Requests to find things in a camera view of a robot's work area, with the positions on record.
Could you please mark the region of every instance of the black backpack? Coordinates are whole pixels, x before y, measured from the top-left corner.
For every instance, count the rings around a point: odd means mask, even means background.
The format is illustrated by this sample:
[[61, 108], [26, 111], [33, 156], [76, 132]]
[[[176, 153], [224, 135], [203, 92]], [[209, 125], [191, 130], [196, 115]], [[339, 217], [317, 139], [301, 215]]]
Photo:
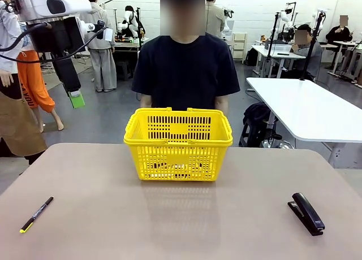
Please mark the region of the black backpack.
[[256, 66], [257, 60], [258, 60], [258, 52], [254, 48], [251, 48], [247, 54], [247, 58], [245, 60], [245, 65]]

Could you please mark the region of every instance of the plastic shopping basket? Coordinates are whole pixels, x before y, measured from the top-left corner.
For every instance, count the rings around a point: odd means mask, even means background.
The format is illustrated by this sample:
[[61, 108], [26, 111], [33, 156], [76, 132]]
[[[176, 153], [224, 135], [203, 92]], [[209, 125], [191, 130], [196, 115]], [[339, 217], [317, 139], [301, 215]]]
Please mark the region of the plastic shopping basket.
[[138, 109], [124, 142], [141, 180], [215, 181], [232, 134], [219, 110]]

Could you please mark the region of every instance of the black stapler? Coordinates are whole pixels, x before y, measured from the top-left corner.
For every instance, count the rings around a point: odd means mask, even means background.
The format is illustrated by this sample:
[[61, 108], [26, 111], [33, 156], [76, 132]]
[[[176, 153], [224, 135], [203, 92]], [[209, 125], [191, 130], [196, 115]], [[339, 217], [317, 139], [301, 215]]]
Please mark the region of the black stapler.
[[311, 235], [323, 235], [322, 230], [325, 229], [325, 226], [307, 198], [301, 193], [293, 194], [292, 198], [294, 202], [289, 202], [289, 207], [308, 229]]

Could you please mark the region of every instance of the gray pants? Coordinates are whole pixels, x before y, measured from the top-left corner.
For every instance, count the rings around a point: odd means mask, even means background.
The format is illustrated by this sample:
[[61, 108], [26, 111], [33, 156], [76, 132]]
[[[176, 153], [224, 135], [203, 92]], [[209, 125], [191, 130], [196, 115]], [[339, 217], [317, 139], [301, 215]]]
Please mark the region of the gray pants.
[[117, 72], [111, 49], [90, 49], [90, 59], [94, 71], [96, 91], [111, 90], [117, 87]]

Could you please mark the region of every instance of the shoe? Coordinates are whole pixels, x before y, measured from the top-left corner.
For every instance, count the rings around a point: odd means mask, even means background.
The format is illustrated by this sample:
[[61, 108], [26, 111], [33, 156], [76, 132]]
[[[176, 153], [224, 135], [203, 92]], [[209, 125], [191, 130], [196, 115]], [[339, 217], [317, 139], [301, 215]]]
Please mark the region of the shoe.
[[114, 91], [115, 90], [115, 88], [114, 89], [106, 89], [104, 92], [112, 92], [112, 91]]

